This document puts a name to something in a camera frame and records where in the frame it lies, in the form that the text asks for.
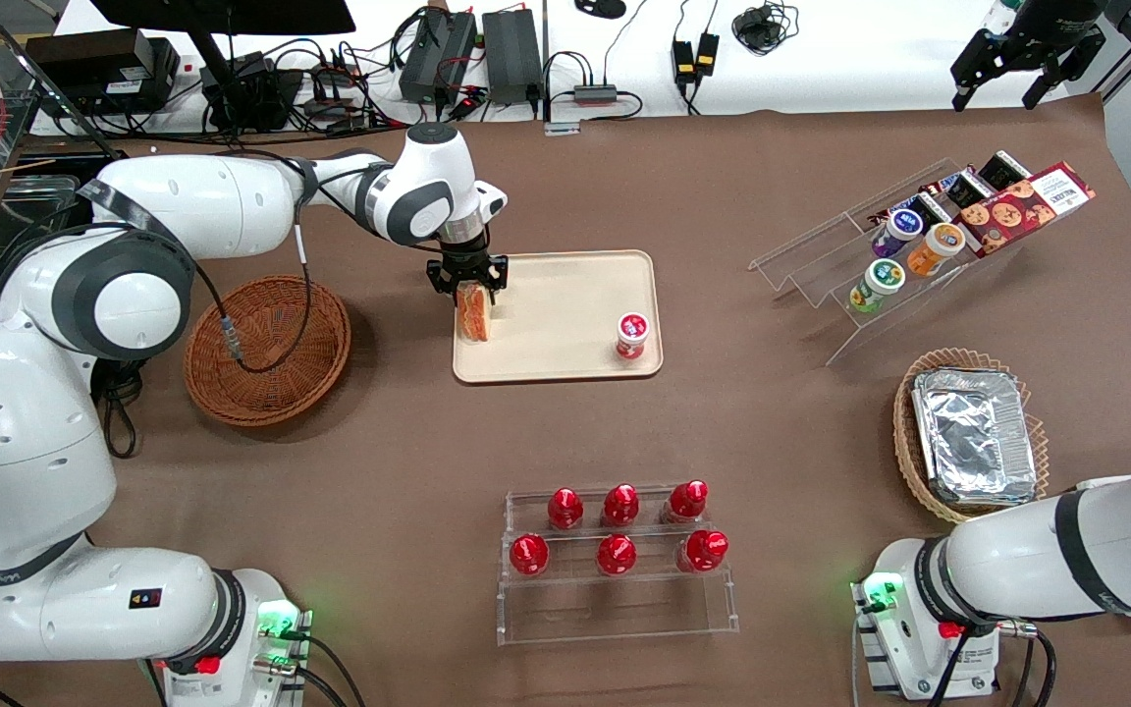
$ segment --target brown tabletop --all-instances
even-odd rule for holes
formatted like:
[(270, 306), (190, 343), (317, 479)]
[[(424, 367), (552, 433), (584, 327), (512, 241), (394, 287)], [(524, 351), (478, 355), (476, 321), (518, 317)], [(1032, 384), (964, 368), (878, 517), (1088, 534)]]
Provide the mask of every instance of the brown tabletop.
[[(509, 193), (494, 250), (651, 255), (663, 370), (459, 383), (452, 309), (428, 285), (426, 258), (317, 207), (304, 216), (313, 276), (353, 314), (338, 388), (284, 429), (233, 430), (191, 404), (175, 346), (145, 368), (130, 407), (143, 452), (118, 463), (120, 494), (92, 528), (101, 545), (271, 572), (316, 610), (317, 635), (346, 658), (369, 706), (848, 704), (848, 581), (886, 543), (949, 531), (912, 499), (892, 448), (895, 386), (930, 348), (986, 351), (1029, 385), (1028, 411), (1051, 438), (1052, 489), (1131, 473), (1131, 192), (1096, 97), (1034, 112), (593, 122), (575, 138), (544, 138), (537, 123), (463, 132), (477, 175)], [(352, 144), (395, 158), (403, 140)], [(275, 149), (322, 157), (352, 144)], [(956, 283), (830, 369), (822, 362), (849, 330), (839, 309), (776, 301), (745, 273), (931, 162), (982, 164), (998, 148), (1034, 169), (1067, 159), (1098, 197), (1004, 269)], [(294, 259), (283, 247), (207, 268), (230, 290), (293, 273)], [(193, 301), (197, 317), (208, 304), (200, 286)], [(506, 492), (691, 477), (709, 481), (710, 511), (732, 537), (739, 635), (497, 648)], [(1131, 621), (1048, 632), (1053, 704), (1131, 704)], [(1002, 653), (1004, 689), (974, 704), (1009, 704), (1024, 650)], [(154, 701), (129, 663), (0, 664), (0, 684), (28, 707)], [(862, 690), (865, 704), (899, 704)]]

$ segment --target wicker basket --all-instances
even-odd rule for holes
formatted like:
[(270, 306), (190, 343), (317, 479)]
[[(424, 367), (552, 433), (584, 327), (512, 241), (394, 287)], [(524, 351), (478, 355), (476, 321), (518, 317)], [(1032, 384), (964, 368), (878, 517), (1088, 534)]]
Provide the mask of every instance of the wicker basket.
[[(291, 420), (326, 395), (346, 365), (352, 322), (336, 294), (316, 282), (311, 290), (309, 329), (286, 362), (264, 374), (243, 371), (230, 357), (219, 312), (208, 308), (185, 345), (185, 389), (195, 404), (230, 425), (264, 426)], [(270, 276), (225, 296), (248, 367), (269, 365), (295, 340), (304, 295), (301, 277)]]
[[(910, 386), (915, 376), (921, 371), (951, 367), (956, 369), (982, 369), (993, 371), (1010, 372), (1010, 369), (1002, 367), (1001, 362), (988, 356), (987, 353), (968, 351), (966, 348), (939, 348), (924, 353), (915, 361), (910, 370), (906, 371), (906, 377), (901, 379), (901, 385), (897, 386), (897, 399), (892, 406), (893, 443), (897, 447), (897, 466), (901, 469), (903, 477), (906, 478), (906, 486), (925, 509), (936, 514), (938, 518), (949, 520), (951, 524), (961, 524), (962, 520), (992, 514), (1001, 510), (1001, 506), (979, 506), (974, 509), (961, 509), (961, 507), (950, 507), (940, 498), (933, 494), (927, 488), (927, 472), (924, 466), (924, 448), (920, 442), (920, 423), (915, 421), (915, 406), (910, 399)], [(1016, 381), (1019, 386), (1020, 402), (1028, 404), (1028, 386), (1024, 381)], [(1033, 448), (1033, 465), (1037, 468), (1037, 498), (1045, 497), (1045, 488), (1050, 486), (1050, 452), (1046, 450), (1050, 440), (1045, 438), (1042, 422), (1027, 413), (1024, 414), (1024, 422), (1028, 426), (1028, 439)]]

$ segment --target green indicator light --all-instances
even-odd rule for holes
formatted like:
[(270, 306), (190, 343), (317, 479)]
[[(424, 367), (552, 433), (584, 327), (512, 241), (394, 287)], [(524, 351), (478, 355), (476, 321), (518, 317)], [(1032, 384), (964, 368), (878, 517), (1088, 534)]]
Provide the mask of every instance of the green indicator light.
[(300, 619), (300, 609), (291, 601), (266, 601), (257, 613), (257, 626), (269, 636), (282, 636), (282, 631), (295, 628)]
[(872, 601), (888, 604), (889, 609), (897, 606), (895, 595), (901, 590), (901, 575), (895, 572), (875, 572), (862, 580), (862, 590)]

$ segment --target bottle rack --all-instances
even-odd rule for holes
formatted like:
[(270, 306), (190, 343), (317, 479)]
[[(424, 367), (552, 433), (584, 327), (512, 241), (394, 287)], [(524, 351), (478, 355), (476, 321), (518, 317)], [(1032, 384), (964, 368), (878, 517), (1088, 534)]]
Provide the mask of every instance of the bottle rack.
[[(914, 197), (923, 184), (940, 181), (960, 170), (952, 159), (939, 161), (749, 264), (750, 271), (761, 273), (778, 294), (788, 294), (794, 288), (805, 296), (813, 309), (832, 301), (845, 311), (845, 317), (853, 325), (853, 333), (831, 354), (826, 365), (830, 367), (836, 359), (914, 317), (962, 274), (995, 268), (1022, 249), (1022, 243), (1018, 242), (987, 258), (977, 259), (970, 248), (964, 248), (955, 258), (943, 261), (933, 276), (920, 277), (907, 271), (901, 291), (886, 296), (874, 312), (860, 312), (853, 308), (849, 291), (857, 285), (866, 266), (875, 260), (871, 239), (877, 227), (872, 225), (870, 216)], [(946, 192), (936, 193), (934, 198), (947, 214), (952, 216), (959, 212)], [(915, 242), (899, 251), (893, 259), (905, 267), (905, 259), (914, 248)]]
[[(692, 524), (661, 524), (661, 509), (674, 485), (637, 484), (640, 516), (632, 525), (610, 528), (602, 526), (599, 516), (611, 488), (576, 489), (584, 501), (584, 519), (568, 532), (547, 523), (552, 491), (508, 493), (500, 542), (498, 645), (741, 630), (731, 563), (694, 575), (680, 571), (674, 560), (689, 534), (714, 528), (708, 511)], [(628, 574), (606, 577), (596, 567), (596, 551), (614, 532), (634, 542), (637, 560)], [(537, 533), (547, 542), (547, 569), (536, 577), (526, 577), (509, 563), (509, 548), (523, 533)]]

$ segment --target snack box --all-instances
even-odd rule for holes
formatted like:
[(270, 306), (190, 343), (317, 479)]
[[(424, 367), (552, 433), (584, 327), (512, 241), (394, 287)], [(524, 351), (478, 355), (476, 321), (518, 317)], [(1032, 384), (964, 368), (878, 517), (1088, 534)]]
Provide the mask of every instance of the snack box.
[(1087, 205), (1094, 192), (1067, 162), (1059, 162), (955, 217), (975, 257), (984, 258)]

